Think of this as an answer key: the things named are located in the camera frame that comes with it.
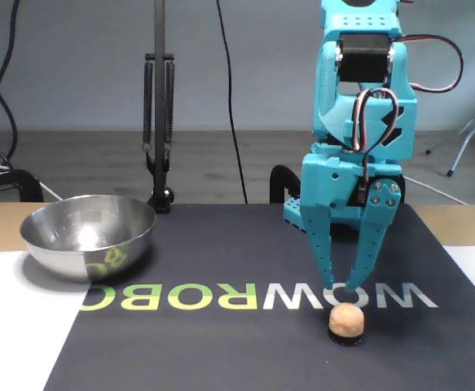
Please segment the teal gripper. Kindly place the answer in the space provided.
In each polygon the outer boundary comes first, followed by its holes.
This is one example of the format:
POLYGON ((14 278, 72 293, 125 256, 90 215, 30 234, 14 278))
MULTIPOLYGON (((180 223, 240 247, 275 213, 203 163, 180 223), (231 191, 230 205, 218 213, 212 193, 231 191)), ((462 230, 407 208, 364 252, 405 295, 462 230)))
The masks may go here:
POLYGON ((385 233, 402 202, 402 168, 310 153, 302 163, 301 217, 324 286, 333 285, 331 222, 361 222, 345 290, 353 292, 374 270, 385 233))

